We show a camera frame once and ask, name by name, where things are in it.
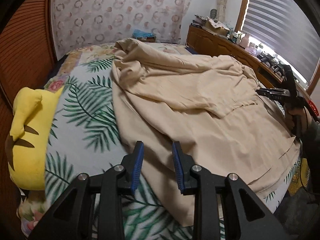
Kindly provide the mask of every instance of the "wooden dresser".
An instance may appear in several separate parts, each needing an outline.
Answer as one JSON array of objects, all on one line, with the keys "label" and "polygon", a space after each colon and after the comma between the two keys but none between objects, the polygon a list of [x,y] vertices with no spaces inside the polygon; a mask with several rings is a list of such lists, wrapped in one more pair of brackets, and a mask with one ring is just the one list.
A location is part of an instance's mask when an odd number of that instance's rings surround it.
[{"label": "wooden dresser", "polygon": [[242,64],[251,67],[258,80],[267,88],[281,88],[282,78],[274,74],[271,69],[261,63],[256,57],[245,51],[242,47],[221,38],[219,35],[190,26],[187,45],[199,54],[210,55],[211,57],[230,55]]}]

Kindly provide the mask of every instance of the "patterned wallpaper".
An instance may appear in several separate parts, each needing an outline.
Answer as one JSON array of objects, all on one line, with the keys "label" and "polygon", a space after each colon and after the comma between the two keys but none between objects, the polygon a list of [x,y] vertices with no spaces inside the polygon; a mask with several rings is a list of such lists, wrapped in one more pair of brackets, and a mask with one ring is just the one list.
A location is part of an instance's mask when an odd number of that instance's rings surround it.
[{"label": "patterned wallpaper", "polygon": [[134,29],[158,41],[179,43],[182,17],[191,0],[52,0],[57,56],[72,49],[117,41]]}]

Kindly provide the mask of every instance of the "wrinkled fabric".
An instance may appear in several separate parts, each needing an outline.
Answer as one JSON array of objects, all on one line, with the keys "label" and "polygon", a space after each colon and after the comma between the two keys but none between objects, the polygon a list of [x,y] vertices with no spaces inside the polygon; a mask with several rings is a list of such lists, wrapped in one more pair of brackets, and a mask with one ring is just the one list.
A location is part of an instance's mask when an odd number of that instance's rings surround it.
[{"label": "wrinkled fabric", "polygon": [[193,224],[194,198],[178,190],[172,141],[212,173],[237,173],[260,198],[283,181],[299,145],[256,94],[251,68],[230,56],[173,55],[133,39],[116,48],[113,103],[122,143],[132,151],[144,142],[143,175],[178,222]]}]

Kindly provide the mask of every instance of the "pink bottle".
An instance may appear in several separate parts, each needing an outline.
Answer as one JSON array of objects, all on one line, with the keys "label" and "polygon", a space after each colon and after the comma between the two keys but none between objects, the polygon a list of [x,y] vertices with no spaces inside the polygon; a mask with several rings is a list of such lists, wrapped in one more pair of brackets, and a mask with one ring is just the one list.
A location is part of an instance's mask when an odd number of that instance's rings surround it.
[{"label": "pink bottle", "polygon": [[246,49],[249,46],[249,38],[250,38],[250,33],[246,33],[244,37],[240,41],[240,46],[244,49]]}]

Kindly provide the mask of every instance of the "bedding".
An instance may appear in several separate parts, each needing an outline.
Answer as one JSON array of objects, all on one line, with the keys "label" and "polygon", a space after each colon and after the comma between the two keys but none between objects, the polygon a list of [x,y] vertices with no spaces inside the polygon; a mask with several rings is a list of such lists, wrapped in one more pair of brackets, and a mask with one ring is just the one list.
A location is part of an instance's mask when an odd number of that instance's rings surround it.
[{"label": "bedding", "polygon": [[[182,45],[151,45],[167,53],[190,54]],[[111,97],[114,84],[109,75],[114,59],[113,49],[114,44],[103,44],[70,52],[57,76],[45,86],[47,90],[57,91],[65,85],[65,90],[56,109],[47,146],[45,198],[32,194],[32,201],[26,198],[18,210],[25,235],[30,233],[45,210],[77,174],[101,174],[110,166],[120,163],[126,154],[120,145]],[[79,93],[88,93],[93,98],[105,94],[106,102],[97,100],[99,106],[96,109],[96,106],[92,105],[92,109],[89,108],[87,112],[90,114],[88,117],[79,109],[80,104],[85,103],[78,100]],[[282,184],[263,199],[272,212],[287,191],[298,162],[297,159]],[[192,238],[192,227],[180,226],[159,202],[143,176],[135,198],[124,198],[123,206],[126,239]],[[93,225],[93,229],[96,232],[96,225]],[[223,219],[220,220],[220,232],[224,239]]]},{"label": "bedding", "polygon": [[275,118],[279,110],[269,113],[270,100],[255,92],[251,68],[227,55],[170,55],[134,39],[115,47],[113,103],[122,143],[131,152],[143,138],[142,173],[180,224],[193,224],[194,197],[177,188],[172,141],[209,171],[238,174],[260,198],[279,186],[300,144]]}]

